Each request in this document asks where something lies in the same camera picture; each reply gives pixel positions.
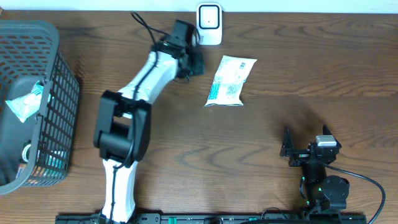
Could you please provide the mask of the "cream snack bag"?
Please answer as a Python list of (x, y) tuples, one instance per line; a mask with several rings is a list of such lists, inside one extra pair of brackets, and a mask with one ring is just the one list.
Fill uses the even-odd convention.
[(224, 55), (214, 75), (205, 107), (242, 106), (240, 93), (257, 59)]

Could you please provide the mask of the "teal small snack packet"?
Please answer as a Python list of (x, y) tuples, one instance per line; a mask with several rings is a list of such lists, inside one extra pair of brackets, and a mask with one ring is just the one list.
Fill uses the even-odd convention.
[(6, 104), (17, 116), (19, 121), (24, 123), (39, 110), (43, 91), (44, 86), (37, 81), (32, 87), (30, 93), (13, 100), (6, 100)]

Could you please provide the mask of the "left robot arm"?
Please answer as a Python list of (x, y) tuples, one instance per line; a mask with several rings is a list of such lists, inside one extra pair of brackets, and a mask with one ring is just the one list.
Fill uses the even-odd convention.
[(153, 41), (135, 77), (101, 95), (93, 137), (106, 176), (101, 222), (127, 223), (133, 217), (136, 170), (149, 147), (153, 104), (172, 80), (204, 73), (199, 36), (195, 25), (175, 21), (171, 34)]

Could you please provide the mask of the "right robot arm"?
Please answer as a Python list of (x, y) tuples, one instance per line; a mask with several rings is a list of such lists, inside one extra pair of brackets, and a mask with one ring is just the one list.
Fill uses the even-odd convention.
[(341, 144), (325, 125), (323, 133), (306, 149), (294, 148), (290, 131), (285, 130), (280, 156), (289, 159), (289, 166), (302, 170), (299, 191), (307, 201), (307, 208), (302, 212), (307, 220), (314, 220), (316, 216), (338, 216), (346, 208), (348, 180), (326, 174), (326, 166), (336, 160), (340, 149)]

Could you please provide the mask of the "white barcode scanner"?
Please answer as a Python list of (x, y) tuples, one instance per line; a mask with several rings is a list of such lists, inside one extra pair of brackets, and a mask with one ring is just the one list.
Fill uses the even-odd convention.
[(204, 2), (197, 6), (197, 29), (200, 45), (220, 45), (223, 36), (222, 7)]

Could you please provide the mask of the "grey plastic shopping basket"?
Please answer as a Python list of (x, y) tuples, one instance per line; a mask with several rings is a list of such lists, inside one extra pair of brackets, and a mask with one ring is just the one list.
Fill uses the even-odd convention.
[[(57, 29), (46, 21), (1, 21), (1, 195), (44, 187), (68, 173), (80, 104), (80, 84), (65, 61)], [(24, 123), (6, 104), (44, 86), (39, 110)], [(29, 161), (16, 179), (24, 143)]]

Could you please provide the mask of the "round black white container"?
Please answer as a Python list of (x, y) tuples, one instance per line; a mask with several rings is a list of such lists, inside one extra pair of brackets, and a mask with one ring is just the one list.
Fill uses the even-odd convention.
[(24, 147), (23, 147), (22, 154), (21, 154), (22, 163), (25, 163), (25, 164), (28, 163), (30, 147), (31, 147), (31, 141), (27, 141), (24, 143)]

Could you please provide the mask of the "orange snack packet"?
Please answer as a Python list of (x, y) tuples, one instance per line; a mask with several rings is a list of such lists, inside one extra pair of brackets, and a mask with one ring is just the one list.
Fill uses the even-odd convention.
[(27, 167), (27, 164), (25, 164), (25, 163), (20, 163), (19, 164), (19, 167), (18, 167), (18, 170), (17, 170), (17, 174), (16, 174), (16, 179), (18, 179), (22, 175), (22, 173), (23, 173), (23, 171), (25, 170), (26, 167)]

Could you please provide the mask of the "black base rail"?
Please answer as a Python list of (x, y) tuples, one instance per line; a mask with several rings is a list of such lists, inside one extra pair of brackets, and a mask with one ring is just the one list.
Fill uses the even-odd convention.
[(238, 223), (366, 223), (364, 215), (312, 215), (305, 218), (299, 214), (283, 214), (274, 211), (263, 215), (207, 214), (179, 215), (138, 213), (128, 223), (133, 224), (238, 224)]

